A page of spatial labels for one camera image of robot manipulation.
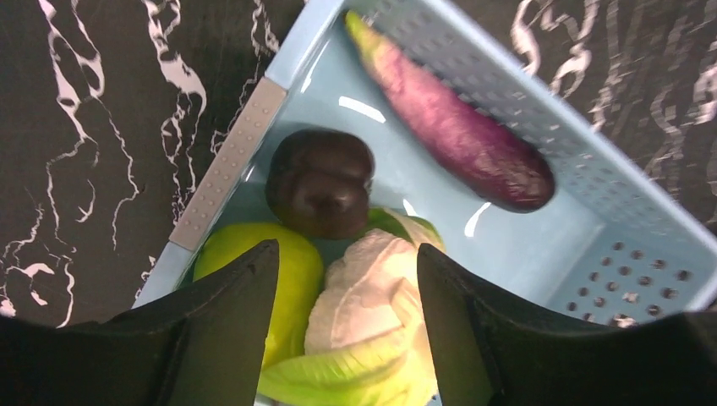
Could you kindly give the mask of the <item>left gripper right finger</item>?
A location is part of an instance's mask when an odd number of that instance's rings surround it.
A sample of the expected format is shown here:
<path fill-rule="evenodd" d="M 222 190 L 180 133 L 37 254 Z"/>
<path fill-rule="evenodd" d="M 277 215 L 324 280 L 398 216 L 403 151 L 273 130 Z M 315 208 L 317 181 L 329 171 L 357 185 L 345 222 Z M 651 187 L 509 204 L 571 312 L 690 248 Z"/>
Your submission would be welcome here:
<path fill-rule="evenodd" d="M 713 405 L 716 314 L 619 328 L 546 309 L 431 244 L 419 292 L 445 405 Z"/>

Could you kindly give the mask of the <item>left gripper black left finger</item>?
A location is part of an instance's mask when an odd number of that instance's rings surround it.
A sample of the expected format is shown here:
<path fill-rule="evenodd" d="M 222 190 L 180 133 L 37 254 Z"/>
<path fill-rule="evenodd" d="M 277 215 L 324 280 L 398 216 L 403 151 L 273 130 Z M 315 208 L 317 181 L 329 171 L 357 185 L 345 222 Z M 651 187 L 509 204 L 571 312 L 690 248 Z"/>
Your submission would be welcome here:
<path fill-rule="evenodd" d="M 104 323 L 1 320 L 4 405 L 251 405 L 279 245 Z"/>

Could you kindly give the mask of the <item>light blue plastic basket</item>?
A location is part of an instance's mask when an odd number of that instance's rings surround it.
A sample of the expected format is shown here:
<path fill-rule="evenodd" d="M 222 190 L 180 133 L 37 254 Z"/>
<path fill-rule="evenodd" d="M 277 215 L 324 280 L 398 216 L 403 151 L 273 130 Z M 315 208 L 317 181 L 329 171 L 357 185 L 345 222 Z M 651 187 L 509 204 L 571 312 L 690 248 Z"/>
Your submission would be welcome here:
<path fill-rule="evenodd" d="M 554 174 L 553 198 L 536 211 L 508 211 L 441 167 L 364 69 L 345 28 L 348 10 L 535 147 Z M 309 2 L 185 206 L 137 306 L 274 240 L 278 277 L 260 373 L 304 353 L 328 267 L 366 232 L 369 217 L 357 236 L 332 240 L 274 215 L 265 200 L 271 159 L 302 129 L 360 138 L 375 160 L 369 212 L 431 222 L 439 251 L 536 305 L 619 328 L 710 311 L 715 239 L 448 1 Z"/>

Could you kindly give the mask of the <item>dark brown toy mangosteen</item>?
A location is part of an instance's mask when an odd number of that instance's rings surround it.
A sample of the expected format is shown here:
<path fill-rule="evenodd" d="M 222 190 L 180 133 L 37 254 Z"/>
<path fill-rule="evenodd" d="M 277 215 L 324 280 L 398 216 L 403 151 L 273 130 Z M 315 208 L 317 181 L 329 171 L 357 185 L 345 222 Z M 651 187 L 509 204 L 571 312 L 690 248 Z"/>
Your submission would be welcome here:
<path fill-rule="evenodd" d="M 366 226 L 374 155 L 357 136 L 302 129 L 276 148 L 265 200 L 287 227 L 318 239 L 351 239 Z"/>

